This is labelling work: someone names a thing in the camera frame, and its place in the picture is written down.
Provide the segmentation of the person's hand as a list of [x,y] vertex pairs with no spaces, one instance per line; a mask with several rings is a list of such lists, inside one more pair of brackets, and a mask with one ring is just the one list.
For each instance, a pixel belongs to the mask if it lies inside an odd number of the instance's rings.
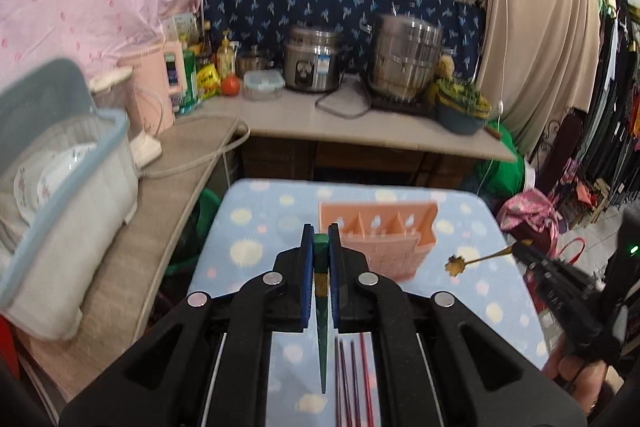
[[552,349],[542,373],[555,381],[562,379],[573,384],[570,395],[588,416],[598,416],[613,400],[614,388],[606,380],[608,365],[603,361],[587,363],[575,355],[565,353],[565,335],[561,335]]

